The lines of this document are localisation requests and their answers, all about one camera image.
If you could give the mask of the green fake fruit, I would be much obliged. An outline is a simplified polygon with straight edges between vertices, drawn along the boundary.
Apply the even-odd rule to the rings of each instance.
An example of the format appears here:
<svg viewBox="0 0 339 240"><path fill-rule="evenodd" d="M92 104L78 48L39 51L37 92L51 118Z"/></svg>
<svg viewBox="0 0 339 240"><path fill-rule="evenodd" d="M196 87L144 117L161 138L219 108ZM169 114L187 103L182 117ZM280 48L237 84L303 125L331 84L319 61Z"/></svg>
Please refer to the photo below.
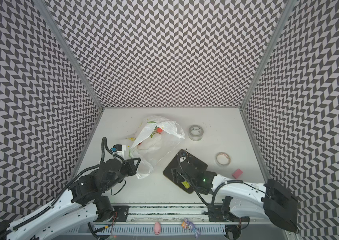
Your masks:
<svg viewBox="0 0 339 240"><path fill-rule="evenodd" d="M181 182L181 184L184 186L185 189L190 188L190 184L187 181Z"/></svg>

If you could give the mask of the white lemon-print plastic bag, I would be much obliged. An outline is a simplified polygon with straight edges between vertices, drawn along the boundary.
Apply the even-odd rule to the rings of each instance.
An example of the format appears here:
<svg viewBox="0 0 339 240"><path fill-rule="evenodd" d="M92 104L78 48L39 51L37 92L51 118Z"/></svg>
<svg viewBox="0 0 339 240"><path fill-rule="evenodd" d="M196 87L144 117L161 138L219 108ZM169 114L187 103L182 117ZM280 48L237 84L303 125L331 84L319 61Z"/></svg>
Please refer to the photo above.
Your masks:
<svg viewBox="0 0 339 240"><path fill-rule="evenodd" d="M155 127L162 128L163 132L150 138ZM120 142L126 145L125 156L128 159L141 158L136 176L138 179L144 179L153 172L156 164L183 140L185 132L176 121L161 116L149 116L142 120L134 134Z"/></svg>

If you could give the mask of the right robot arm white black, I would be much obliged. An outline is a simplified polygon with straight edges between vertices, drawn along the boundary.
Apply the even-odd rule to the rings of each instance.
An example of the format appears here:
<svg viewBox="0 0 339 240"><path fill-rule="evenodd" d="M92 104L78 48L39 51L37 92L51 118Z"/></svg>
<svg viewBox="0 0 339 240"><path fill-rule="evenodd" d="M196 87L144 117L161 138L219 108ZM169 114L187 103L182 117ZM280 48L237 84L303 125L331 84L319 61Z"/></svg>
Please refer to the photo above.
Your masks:
<svg viewBox="0 0 339 240"><path fill-rule="evenodd" d="M200 198L211 195L207 207L213 208L222 197L221 214L226 220L253 217L269 220L280 229L299 231L297 223L298 198L279 182L269 179L265 184L234 180L205 167L183 161L164 171L174 184Z"/></svg>

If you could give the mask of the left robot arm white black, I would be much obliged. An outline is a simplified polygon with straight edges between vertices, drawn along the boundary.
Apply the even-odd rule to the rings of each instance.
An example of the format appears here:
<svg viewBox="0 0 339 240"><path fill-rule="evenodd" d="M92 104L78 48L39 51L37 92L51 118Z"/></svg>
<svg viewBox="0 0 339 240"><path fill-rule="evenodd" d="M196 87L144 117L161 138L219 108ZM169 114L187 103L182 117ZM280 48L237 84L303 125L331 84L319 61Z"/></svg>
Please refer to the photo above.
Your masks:
<svg viewBox="0 0 339 240"><path fill-rule="evenodd" d="M114 220L105 192L136 175L140 158L102 161L74 177L50 203L16 221L0 223L0 240L50 240L92 222Z"/></svg>

